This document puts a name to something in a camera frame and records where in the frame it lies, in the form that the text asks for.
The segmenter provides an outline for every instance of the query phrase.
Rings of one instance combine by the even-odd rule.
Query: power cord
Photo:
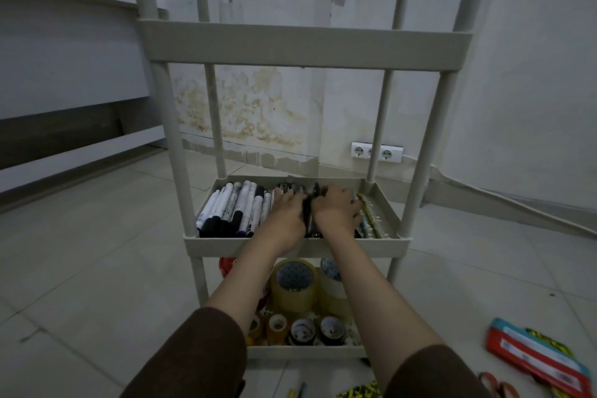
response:
[[[408,159],[414,160],[415,162],[418,161],[418,158],[413,157],[413,156],[408,156],[407,154],[403,154],[402,157],[406,157]],[[485,195],[488,195],[489,197],[496,198],[497,200],[505,201],[505,202],[509,203],[510,205],[514,205],[514,206],[518,206],[520,208],[523,208],[527,212],[530,212],[530,213],[533,213],[533,214],[537,214],[537,215],[539,215],[539,216],[541,216],[543,218],[546,218],[546,219],[549,219],[549,220],[552,220],[552,221],[559,222],[560,224],[567,225],[567,226],[572,227],[572,228],[574,228],[574,229],[576,229],[578,231],[582,231],[583,233],[585,233],[585,234],[587,234],[587,235],[589,235],[589,236],[591,236],[593,238],[597,238],[597,231],[595,231],[593,229],[590,229],[588,227],[585,227],[584,225],[579,225],[579,224],[576,224],[576,223],[574,223],[572,221],[569,221],[569,220],[566,220],[566,219],[562,219],[560,217],[557,217],[557,216],[551,215],[549,213],[540,211],[540,210],[538,210],[536,208],[533,208],[533,207],[531,207],[529,205],[525,205],[524,203],[516,201],[513,198],[505,197],[503,195],[497,194],[496,192],[492,192],[492,191],[488,191],[488,190],[485,190],[485,189],[481,189],[481,188],[479,188],[477,186],[473,186],[472,184],[463,183],[459,179],[452,178],[451,176],[448,176],[448,175],[444,175],[441,172],[441,170],[436,165],[434,165],[434,164],[431,164],[431,168],[435,169],[437,171],[437,173],[442,178],[446,179],[447,181],[459,184],[459,185],[461,185],[463,187],[466,187],[468,189],[474,190],[475,192],[479,192],[480,194],[485,194]]]

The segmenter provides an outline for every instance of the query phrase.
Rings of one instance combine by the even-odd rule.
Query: power outlet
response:
[[[350,148],[350,155],[358,159],[370,159],[372,148],[372,144],[353,142]],[[400,163],[402,162],[403,152],[404,148],[401,146],[382,145],[379,149],[379,157],[377,160],[383,162]]]

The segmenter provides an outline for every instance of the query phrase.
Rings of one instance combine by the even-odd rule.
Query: sleeve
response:
[[[421,349],[399,366],[384,398],[491,398],[462,359],[445,345]]]
[[[239,396],[247,367],[241,328],[223,311],[196,310],[153,355],[121,397]]]

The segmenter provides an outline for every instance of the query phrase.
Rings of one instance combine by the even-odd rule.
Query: shelf rack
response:
[[[358,68],[384,71],[377,113],[372,158],[377,158],[391,92],[393,71],[435,71],[440,78],[425,130],[403,219],[395,216],[392,239],[358,240],[370,257],[392,258],[387,279],[393,283],[400,260],[406,255],[417,209],[429,182],[430,167],[437,151],[453,94],[462,91],[474,55],[473,36],[490,0],[460,0],[452,32],[404,31],[407,0],[396,0],[391,30],[360,30],[265,25],[210,24],[207,0],[197,0],[199,22],[161,21],[156,0],[137,0],[139,24],[158,90],[160,113],[168,142],[178,204],[183,219],[184,243],[189,254],[199,304],[208,299],[204,257],[236,256],[245,242],[235,238],[201,239],[197,233],[189,175],[168,73],[168,63],[203,63],[214,138],[218,180],[212,190],[227,182],[224,147],[215,80],[215,64],[274,65],[281,67]],[[353,179],[352,188],[373,196],[382,209],[389,203],[375,183],[377,160],[369,161],[366,179]],[[235,177],[235,180],[249,177]],[[255,181],[272,177],[255,177]],[[319,181],[329,179],[317,178]],[[324,240],[306,239],[288,257],[325,258],[331,252]],[[363,357],[362,347],[250,347],[250,358],[322,359]]]

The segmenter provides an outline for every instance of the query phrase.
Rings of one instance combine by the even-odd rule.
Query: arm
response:
[[[325,197],[313,201],[312,214],[340,269],[380,389],[392,396],[449,397],[463,390],[473,393],[462,396],[486,396],[466,364],[444,346],[354,240],[361,207],[360,201],[352,201],[352,191],[330,186]]]
[[[304,236],[304,196],[275,190],[271,215],[206,305],[195,311],[138,372],[122,397],[233,397],[242,390],[246,335],[276,259]]]

